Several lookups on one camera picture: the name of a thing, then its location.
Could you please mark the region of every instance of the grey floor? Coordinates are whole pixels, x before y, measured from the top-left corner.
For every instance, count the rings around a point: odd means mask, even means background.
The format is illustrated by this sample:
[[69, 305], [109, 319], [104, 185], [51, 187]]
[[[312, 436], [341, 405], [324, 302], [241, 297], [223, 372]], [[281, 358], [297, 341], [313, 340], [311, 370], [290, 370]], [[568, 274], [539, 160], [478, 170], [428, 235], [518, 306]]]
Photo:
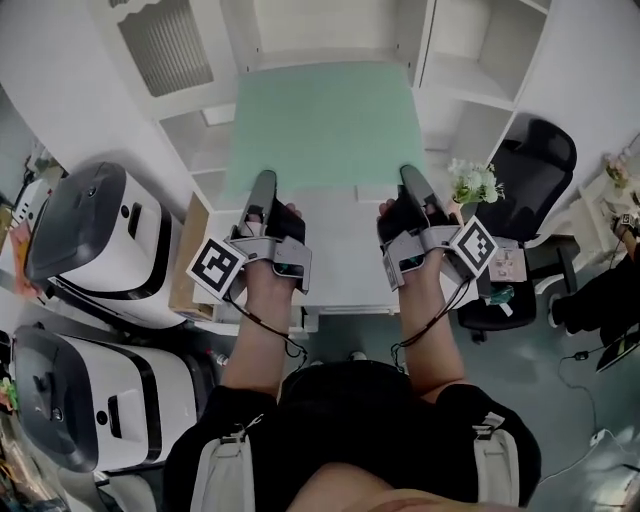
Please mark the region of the grey floor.
[[[584, 282], [589, 274], [579, 276]], [[555, 286], [550, 291], [560, 290]], [[517, 330], [490, 333], [475, 345], [468, 331], [451, 315], [456, 341], [465, 360], [468, 379], [494, 400], [515, 410], [536, 436], [542, 450], [543, 476], [557, 472], [589, 450], [593, 416], [588, 395], [568, 389], [558, 378], [561, 357], [601, 346], [596, 333], [567, 337], [547, 323], [548, 294], [538, 298], [538, 319]], [[304, 343], [309, 360], [343, 360], [353, 350], [370, 359], [391, 363], [389, 349], [400, 339], [397, 316], [325, 316], [320, 329]], [[228, 351], [230, 340], [202, 340]], [[601, 373], [595, 366], [601, 353], [588, 360], [562, 363], [562, 375], [572, 384], [588, 387], [594, 397], [598, 428], [609, 429], [627, 452], [640, 453], [640, 349]], [[290, 360], [293, 370], [297, 362]], [[639, 465], [639, 456], [625, 453], [607, 435], [581, 464], [542, 484], [530, 510], [619, 510], [634, 472], [622, 463]]]

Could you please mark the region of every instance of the black mesh chair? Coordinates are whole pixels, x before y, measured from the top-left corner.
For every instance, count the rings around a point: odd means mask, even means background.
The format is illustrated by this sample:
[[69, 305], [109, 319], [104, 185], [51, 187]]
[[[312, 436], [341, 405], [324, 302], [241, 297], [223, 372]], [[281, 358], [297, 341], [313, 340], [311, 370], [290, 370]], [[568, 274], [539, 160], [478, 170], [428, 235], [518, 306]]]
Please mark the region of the black mesh chair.
[[[504, 184], [506, 198], [492, 204], [481, 203], [476, 216], [491, 235], [516, 240], [524, 247], [525, 242], [536, 237], [549, 210], [571, 183], [576, 158], [576, 146], [569, 135], [547, 121], [530, 121], [526, 140], [505, 140], [493, 158], [496, 177], [498, 183]], [[527, 281], [506, 283], [515, 291], [509, 301], [511, 316], [497, 306], [487, 306], [483, 299], [458, 310], [458, 322], [474, 331], [474, 341], [485, 341], [486, 331], [514, 329], [535, 320], [534, 280], [563, 274], [568, 290], [577, 289], [568, 254], [562, 248], [557, 252], [557, 263], [532, 271], [527, 261]], [[488, 273], [487, 270], [479, 280], [480, 290], [489, 289]]]

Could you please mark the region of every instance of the backpack strap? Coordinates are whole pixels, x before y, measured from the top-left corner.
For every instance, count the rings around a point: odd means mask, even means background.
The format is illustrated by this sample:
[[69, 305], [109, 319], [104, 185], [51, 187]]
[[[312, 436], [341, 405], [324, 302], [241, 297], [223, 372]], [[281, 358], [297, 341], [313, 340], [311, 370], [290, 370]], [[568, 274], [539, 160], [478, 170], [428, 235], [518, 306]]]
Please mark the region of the backpack strap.
[[482, 425], [474, 426], [473, 451], [478, 470], [478, 502], [518, 506], [520, 468], [513, 436], [499, 428], [502, 416], [490, 412]]
[[247, 430], [213, 439], [202, 449], [190, 512], [255, 512], [253, 460]]

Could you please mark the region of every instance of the black cable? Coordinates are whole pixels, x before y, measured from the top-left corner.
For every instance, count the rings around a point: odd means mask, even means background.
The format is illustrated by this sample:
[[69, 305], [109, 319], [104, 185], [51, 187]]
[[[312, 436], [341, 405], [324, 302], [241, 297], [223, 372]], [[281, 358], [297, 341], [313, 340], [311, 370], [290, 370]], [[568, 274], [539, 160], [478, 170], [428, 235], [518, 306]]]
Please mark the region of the black cable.
[[[404, 373], [404, 368], [398, 364], [398, 352], [401, 348], [407, 348], [411, 345], [415, 344], [418, 340], [422, 338], [435, 324], [437, 324], [444, 316], [446, 316], [451, 310], [455, 309], [455, 307], [462, 301], [467, 292], [469, 291], [469, 287], [471, 285], [471, 279], [467, 279], [460, 283], [460, 285], [456, 288], [456, 291], [453, 292], [447, 303], [444, 307], [434, 316], [428, 323], [425, 325], [420, 331], [411, 336], [410, 338], [401, 341], [400, 343], [394, 343], [391, 346], [391, 357], [393, 359], [393, 364], [398, 369], [398, 371]], [[465, 286], [464, 293], [458, 298], [460, 295], [460, 291], [462, 287]]]
[[560, 379], [560, 382], [562, 382], [567, 388], [571, 389], [571, 390], [582, 390], [587, 394], [587, 397], [589, 398], [589, 402], [591, 403], [591, 415], [593, 417], [593, 430], [592, 435], [596, 434], [598, 432], [598, 416], [596, 414], [596, 402], [593, 399], [593, 395], [591, 394], [591, 391], [589, 390], [589, 388], [587, 388], [586, 386], [583, 386], [581, 384], [571, 384], [570, 382], [568, 382], [563, 376], [562, 376], [562, 372], [560, 371], [562, 369], [562, 363], [564, 361], [566, 361], [567, 359], [574, 359], [575, 361], [584, 361], [584, 359], [579, 359], [578, 358], [578, 354], [591, 354], [592, 352], [597, 352], [598, 350], [601, 350], [600, 348], [595, 349], [595, 350], [591, 350], [590, 352], [577, 352], [576, 354], [572, 355], [572, 356], [566, 356], [560, 359], [560, 362], [558, 363], [558, 370], [557, 370], [557, 374], [558, 374], [558, 378]]
[[[302, 356], [302, 363], [300, 363], [300, 365], [295, 369], [295, 371], [297, 372], [298, 370], [302, 369], [302, 367], [305, 365], [305, 363], [307, 362], [307, 359], [309, 357], [309, 353], [307, 352], [307, 349], [305, 349], [302, 345], [299, 345], [298, 343], [293, 341], [291, 338], [289, 338], [289, 336], [287, 334], [285, 334], [283, 332], [280, 332], [277, 329], [274, 329], [273, 327], [271, 327], [270, 325], [264, 323], [262, 321], [262, 319], [260, 319], [260, 317], [258, 317], [257, 315], [254, 315], [251, 311], [248, 311], [248, 310], [240, 307], [231, 298], [231, 295], [229, 294], [229, 292], [227, 292], [225, 294], [224, 300], [225, 300], [225, 302], [231, 304], [236, 310], [238, 310], [243, 316], [245, 316], [246, 318], [251, 320], [253, 323], [259, 325], [263, 329], [266, 329], [267, 331], [269, 331], [269, 332], [271, 332], [271, 333], [273, 333], [273, 334], [275, 334], [277, 336], [280, 336], [285, 341], [284, 351], [289, 357], [291, 357], [292, 359], [297, 359], [298, 357]], [[294, 347], [296, 347], [298, 349], [298, 353], [297, 354], [292, 354], [289, 351], [289, 344], [293, 345]]]
[[613, 267], [613, 260], [616, 258], [616, 253], [618, 252], [618, 248], [620, 247], [621, 243], [622, 243], [622, 239], [619, 239], [618, 243], [616, 244], [616, 248], [613, 250], [613, 254], [611, 255], [611, 261], [609, 262], [609, 270], [611, 270], [611, 267]]

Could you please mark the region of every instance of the small box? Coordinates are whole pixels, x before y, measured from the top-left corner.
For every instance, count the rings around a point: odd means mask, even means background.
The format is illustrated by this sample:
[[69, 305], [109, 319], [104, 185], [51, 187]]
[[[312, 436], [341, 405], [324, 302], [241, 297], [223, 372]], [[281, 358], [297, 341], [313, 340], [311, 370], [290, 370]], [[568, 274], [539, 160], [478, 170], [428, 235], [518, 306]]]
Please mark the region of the small box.
[[195, 282], [187, 275], [187, 268], [200, 248], [207, 229], [209, 212], [195, 194], [191, 197], [185, 219], [178, 257], [173, 271], [169, 308], [188, 320], [211, 321], [213, 307], [209, 304], [193, 302]]

